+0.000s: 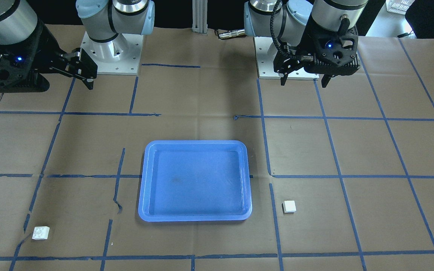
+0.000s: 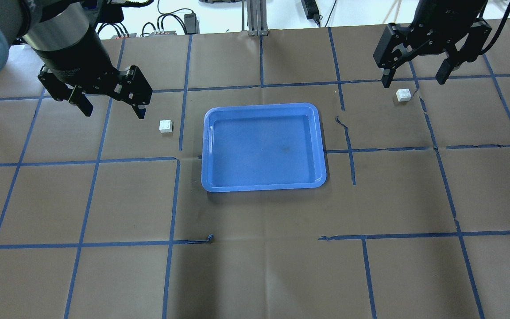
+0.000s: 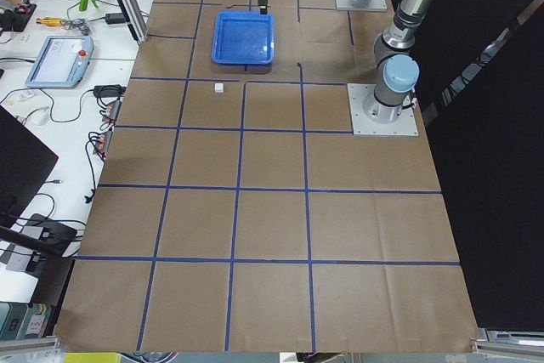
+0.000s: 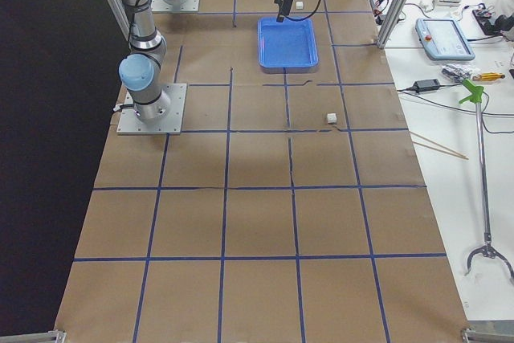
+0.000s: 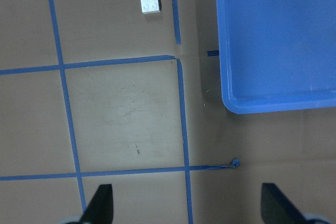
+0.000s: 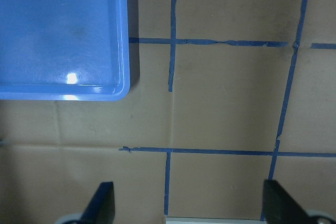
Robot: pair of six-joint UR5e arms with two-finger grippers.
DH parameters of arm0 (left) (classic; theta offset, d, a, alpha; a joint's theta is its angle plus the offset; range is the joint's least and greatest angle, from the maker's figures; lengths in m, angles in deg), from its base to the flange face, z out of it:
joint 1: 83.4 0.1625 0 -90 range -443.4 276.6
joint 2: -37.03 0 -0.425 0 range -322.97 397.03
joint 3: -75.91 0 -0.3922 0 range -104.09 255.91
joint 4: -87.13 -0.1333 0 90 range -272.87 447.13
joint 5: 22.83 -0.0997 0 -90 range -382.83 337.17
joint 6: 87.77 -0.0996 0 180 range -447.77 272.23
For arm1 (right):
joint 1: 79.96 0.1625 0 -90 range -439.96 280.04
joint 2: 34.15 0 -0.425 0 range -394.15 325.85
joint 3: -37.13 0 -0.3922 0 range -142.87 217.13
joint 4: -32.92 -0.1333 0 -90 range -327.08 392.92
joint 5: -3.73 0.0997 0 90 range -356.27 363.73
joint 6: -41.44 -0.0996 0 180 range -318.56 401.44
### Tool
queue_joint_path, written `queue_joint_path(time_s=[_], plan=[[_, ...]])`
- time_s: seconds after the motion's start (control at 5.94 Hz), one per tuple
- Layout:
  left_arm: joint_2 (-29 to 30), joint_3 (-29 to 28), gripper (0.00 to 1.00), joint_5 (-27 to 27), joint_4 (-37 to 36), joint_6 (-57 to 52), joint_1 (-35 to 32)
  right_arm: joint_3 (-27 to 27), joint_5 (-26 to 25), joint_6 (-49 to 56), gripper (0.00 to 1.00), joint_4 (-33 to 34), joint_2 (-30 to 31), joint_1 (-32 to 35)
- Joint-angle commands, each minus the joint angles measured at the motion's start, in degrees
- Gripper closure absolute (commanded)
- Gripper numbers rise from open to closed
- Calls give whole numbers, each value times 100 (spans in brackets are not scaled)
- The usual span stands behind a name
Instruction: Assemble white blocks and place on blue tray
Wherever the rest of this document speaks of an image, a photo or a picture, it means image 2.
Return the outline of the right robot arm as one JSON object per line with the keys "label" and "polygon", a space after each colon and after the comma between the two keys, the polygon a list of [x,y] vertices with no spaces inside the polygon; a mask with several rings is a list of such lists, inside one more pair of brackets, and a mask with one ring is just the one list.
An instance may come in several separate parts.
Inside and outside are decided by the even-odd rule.
{"label": "right robot arm", "polygon": [[475,61],[492,31],[480,17],[483,7],[483,0],[421,0],[407,27],[387,24],[373,54],[382,85],[388,88],[396,70],[417,56],[447,55],[435,76],[441,85],[462,63]]}

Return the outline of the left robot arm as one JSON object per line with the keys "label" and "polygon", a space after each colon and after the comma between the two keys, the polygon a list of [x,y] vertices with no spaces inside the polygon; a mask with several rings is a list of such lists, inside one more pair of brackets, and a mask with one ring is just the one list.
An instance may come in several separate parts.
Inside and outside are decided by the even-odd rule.
{"label": "left robot arm", "polygon": [[86,95],[106,95],[144,118],[152,87],[139,67],[119,71],[112,65],[81,1],[0,0],[0,71],[19,38],[44,63],[37,77],[53,99],[90,117],[93,105]]}

